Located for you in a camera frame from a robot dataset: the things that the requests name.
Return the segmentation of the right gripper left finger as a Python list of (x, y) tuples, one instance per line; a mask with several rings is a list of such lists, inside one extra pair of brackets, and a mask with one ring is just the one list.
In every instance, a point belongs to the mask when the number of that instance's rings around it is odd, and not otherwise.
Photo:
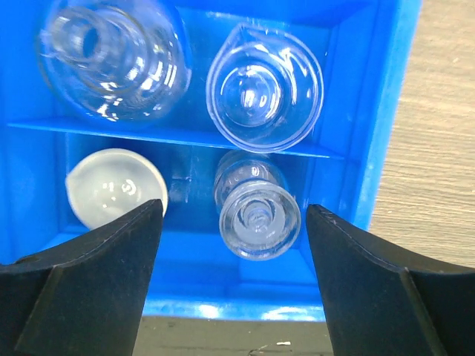
[(131, 355), (163, 227), (149, 200), (1, 267), (3, 355)]

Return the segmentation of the clear plastic beaker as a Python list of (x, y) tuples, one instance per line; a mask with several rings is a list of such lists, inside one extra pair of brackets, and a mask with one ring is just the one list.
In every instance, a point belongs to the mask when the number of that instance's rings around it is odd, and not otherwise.
[(298, 38), (240, 23), (214, 57), (206, 106), (219, 132), (258, 154), (285, 151), (315, 127), (324, 102), (321, 66)]

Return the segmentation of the small clear glass flask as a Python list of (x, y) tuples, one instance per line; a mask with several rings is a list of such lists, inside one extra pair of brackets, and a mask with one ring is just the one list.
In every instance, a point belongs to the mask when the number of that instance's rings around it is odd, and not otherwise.
[(266, 154), (224, 154), (214, 178), (214, 201), (222, 240), (245, 260), (279, 257), (300, 233), (300, 208), (284, 174)]

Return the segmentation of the white evaporating dish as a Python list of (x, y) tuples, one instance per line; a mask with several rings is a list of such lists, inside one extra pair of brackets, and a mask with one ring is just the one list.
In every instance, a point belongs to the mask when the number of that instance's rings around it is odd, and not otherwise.
[(168, 207), (168, 189), (160, 171), (144, 156), (122, 148), (86, 156), (66, 176), (65, 187), (73, 213), (90, 230), (149, 200), (161, 200), (164, 211)]

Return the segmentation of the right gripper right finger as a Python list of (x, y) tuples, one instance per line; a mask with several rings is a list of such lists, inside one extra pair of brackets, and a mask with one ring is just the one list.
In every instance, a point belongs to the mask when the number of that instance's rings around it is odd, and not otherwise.
[(474, 270), (409, 251), (321, 205), (307, 233), (335, 355), (472, 355)]

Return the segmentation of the blue plastic divided bin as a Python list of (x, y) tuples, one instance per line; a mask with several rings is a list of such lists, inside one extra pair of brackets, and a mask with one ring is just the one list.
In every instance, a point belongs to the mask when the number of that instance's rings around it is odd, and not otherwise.
[(206, 110), (212, 60), (242, 22), (285, 30), (318, 59), (324, 103), (311, 133), (274, 154), (301, 210), (316, 203), (370, 224), (419, 1), (177, 1), (192, 50), (191, 86), (158, 125), (93, 123), (54, 93), (38, 61), (49, 1), (1, 3), (1, 262), (86, 229), (69, 206), (67, 173), (87, 155), (125, 148), (161, 171), (169, 204), (145, 302), (147, 315), (322, 321), (307, 233), (278, 258), (241, 259), (225, 246), (213, 199), (232, 148)]

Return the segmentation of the clear round glass flask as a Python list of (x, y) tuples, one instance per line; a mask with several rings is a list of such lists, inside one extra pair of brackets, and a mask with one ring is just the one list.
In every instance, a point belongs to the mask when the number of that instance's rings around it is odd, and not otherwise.
[(94, 121), (156, 122), (192, 75), (184, 21), (170, 1), (52, 1), (37, 53), (50, 87)]

